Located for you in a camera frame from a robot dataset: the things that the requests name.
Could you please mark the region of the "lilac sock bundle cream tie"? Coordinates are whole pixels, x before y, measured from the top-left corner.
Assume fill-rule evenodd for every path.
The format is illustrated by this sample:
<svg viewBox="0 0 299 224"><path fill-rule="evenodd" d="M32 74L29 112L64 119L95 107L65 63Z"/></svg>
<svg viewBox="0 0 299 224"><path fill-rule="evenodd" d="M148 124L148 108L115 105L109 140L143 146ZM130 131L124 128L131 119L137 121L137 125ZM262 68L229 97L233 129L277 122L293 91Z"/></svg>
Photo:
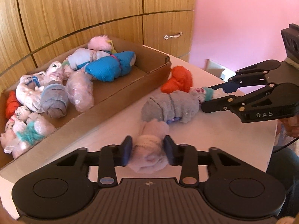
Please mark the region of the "lilac sock bundle cream tie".
<svg viewBox="0 0 299 224"><path fill-rule="evenodd" d="M133 140L132 153L128 166L136 173L152 174L168 164L163 150L163 140L169 133L164 121L153 119L143 122L140 134Z"/></svg>

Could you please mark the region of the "pink plastic bundle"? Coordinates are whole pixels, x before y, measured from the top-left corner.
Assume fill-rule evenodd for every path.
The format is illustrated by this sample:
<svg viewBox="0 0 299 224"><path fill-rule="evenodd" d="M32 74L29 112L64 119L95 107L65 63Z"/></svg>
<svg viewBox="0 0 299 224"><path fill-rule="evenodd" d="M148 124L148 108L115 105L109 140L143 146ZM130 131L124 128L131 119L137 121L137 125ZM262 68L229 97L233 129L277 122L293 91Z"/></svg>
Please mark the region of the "pink plastic bundle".
<svg viewBox="0 0 299 224"><path fill-rule="evenodd" d="M83 69L73 72L65 89L70 102L78 112L86 112L94 106L92 76Z"/></svg>

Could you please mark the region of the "grey sock blue band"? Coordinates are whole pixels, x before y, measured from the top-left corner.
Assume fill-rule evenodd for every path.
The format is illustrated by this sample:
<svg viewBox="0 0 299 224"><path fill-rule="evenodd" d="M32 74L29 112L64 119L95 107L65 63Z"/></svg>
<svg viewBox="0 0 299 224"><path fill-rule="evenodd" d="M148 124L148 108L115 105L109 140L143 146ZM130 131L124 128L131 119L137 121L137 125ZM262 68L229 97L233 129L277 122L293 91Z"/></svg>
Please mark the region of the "grey sock blue band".
<svg viewBox="0 0 299 224"><path fill-rule="evenodd" d="M61 118L67 114L68 95L59 81L50 81L41 94L41 108L50 118Z"/></svg>

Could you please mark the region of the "bubble wrap bundle teal tie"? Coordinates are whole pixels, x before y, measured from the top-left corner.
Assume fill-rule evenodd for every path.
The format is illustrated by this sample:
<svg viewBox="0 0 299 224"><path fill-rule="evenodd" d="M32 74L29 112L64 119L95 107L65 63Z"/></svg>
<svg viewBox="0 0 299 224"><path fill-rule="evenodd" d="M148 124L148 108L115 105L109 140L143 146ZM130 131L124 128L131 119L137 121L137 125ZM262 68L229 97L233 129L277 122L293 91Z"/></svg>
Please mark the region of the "bubble wrap bundle teal tie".
<svg viewBox="0 0 299 224"><path fill-rule="evenodd" d="M37 113L29 115L26 125L22 132L14 133L8 130L1 133L1 146L4 152L12 154L13 158L18 158L56 130L53 124Z"/></svg>

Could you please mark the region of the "white knit sock bundle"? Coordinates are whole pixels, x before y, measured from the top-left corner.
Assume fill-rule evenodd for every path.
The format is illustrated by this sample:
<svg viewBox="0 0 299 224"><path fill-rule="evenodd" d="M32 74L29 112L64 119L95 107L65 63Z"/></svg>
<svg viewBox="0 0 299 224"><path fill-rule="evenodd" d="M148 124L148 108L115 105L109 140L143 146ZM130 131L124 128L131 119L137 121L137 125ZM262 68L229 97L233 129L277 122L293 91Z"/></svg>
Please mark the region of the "white knit sock bundle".
<svg viewBox="0 0 299 224"><path fill-rule="evenodd" d="M59 61L50 64L46 71L23 75L16 87L16 98L29 110L43 113L41 95L50 83L62 83L63 67Z"/></svg>

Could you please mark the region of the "orange sock bundle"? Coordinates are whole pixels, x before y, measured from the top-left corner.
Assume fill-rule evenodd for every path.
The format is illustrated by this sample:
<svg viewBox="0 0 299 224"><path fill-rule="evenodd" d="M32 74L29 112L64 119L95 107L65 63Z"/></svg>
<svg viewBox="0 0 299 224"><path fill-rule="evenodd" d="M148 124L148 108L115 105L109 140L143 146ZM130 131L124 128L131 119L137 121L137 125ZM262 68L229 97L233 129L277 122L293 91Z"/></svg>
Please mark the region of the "orange sock bundle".
<svg viewBox="0 0 299 224"><path fill-rule="evenodd" d="M20 107L21 104L16 98L15 91L10 91L9 96L6 101L6 119L10 119L12 115L14 115L15 111Z"/></svg>

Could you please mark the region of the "grey sock bundle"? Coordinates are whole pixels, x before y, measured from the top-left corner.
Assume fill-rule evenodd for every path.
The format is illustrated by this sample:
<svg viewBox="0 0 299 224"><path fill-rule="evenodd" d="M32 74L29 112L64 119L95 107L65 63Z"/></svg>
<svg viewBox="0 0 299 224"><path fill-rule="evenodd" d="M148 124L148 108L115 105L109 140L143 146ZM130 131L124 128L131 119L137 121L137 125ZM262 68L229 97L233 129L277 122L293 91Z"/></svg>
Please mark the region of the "grey sock bundle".
<svg viewBox="0 0 299 224"><path fill-rule="evenodd" d="M141 110L141 119L146 122L157 119L168 124L175 121L187 123L199 109L198 98L190 93L184 91L160 93L147 99Z"/></svg>

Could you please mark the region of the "floral white bundle teal tie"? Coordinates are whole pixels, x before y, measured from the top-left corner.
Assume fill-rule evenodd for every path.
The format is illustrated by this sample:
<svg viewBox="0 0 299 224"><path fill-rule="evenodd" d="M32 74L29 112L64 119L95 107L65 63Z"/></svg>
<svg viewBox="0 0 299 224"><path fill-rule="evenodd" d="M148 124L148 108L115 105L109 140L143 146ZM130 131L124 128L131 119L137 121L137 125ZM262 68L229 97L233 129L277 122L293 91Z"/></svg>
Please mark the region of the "floral white bundle teal tie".
<svg viewBox="0 0 299 224"><path fill-rule="evenodd" d="M189 93L197 97L200 104L217 98L226 97L228 95L228 93L225 93L222 88L214 90L207 87L191 88Z"/></svg>

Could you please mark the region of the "orange plastic bundle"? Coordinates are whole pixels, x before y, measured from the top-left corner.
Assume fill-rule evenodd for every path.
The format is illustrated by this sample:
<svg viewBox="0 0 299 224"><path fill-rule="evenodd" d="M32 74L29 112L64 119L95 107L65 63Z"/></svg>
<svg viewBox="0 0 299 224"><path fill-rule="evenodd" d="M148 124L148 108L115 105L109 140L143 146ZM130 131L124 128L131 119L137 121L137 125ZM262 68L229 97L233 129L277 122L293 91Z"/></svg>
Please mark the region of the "orange plastic bundle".
<svg viewBox="0 0 299 224"><path fill-rule="evenodd" d="M193 86L192 74L183 66L175 66L171 69L171 77L161 86L161 92L170 94L174 91L188 93Z"/></svg>

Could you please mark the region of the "small floral sock bundle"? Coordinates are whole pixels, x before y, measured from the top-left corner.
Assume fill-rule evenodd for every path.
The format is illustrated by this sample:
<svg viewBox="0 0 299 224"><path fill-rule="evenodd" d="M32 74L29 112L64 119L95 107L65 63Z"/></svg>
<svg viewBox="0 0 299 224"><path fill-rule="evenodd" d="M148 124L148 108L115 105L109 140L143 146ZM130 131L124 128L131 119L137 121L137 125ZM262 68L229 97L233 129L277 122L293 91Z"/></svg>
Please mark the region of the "small floral sock bundle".
<svg viewBox="0 0 299 224"><path fill-rule="evenodd" d="M12 130L14 133L22 132L26 128L26 121L31 111L26 106L20 106L6 123L4 131Z"/></svg>

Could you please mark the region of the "white blue sock bundle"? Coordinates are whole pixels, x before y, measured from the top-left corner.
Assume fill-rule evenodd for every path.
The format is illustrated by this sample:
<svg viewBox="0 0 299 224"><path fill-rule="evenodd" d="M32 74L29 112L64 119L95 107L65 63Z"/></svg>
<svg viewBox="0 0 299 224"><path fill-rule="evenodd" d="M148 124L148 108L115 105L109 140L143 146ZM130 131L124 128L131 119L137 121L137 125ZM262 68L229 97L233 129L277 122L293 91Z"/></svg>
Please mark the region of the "white blue sock bundle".
<svg viewBox="0 0 299 224"><path fill-rule="evenodd" d="M62 65L69 65L72 70L81 69L86 64L96 61L102 57L110 56L111 53L106 51L95 51L87 48L79 48L69 55L62 63Z"/></svg>

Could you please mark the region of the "pink fluffy pompom toy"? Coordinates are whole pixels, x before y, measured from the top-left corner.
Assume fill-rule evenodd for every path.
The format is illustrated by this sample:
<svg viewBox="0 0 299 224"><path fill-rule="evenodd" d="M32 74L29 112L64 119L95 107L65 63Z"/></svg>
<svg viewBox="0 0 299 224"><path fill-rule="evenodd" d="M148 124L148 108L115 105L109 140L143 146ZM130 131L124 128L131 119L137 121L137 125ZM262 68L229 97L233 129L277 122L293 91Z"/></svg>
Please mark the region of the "pink fluffy pompom toy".
<svg viewBox="0 0 299 224"><path fill-rule="evenodd" d="M90 39L87 47L95 51L112 51L111 40L107 35L95 36Z"/></svg>

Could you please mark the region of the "wooden wardrobe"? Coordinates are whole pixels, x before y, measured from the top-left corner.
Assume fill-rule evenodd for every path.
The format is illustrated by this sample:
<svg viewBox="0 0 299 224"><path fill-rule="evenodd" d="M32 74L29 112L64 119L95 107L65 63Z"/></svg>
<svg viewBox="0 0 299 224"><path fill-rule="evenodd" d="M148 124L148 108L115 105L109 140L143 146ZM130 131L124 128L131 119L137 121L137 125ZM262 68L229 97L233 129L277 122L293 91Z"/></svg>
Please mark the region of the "wooden wardrobe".
<svg viewBox="0 0 299 224"><path fill-rule="evenodd" d="M1 0L1 90L101 34L187 61L194 8L195 0Z"/></svg>

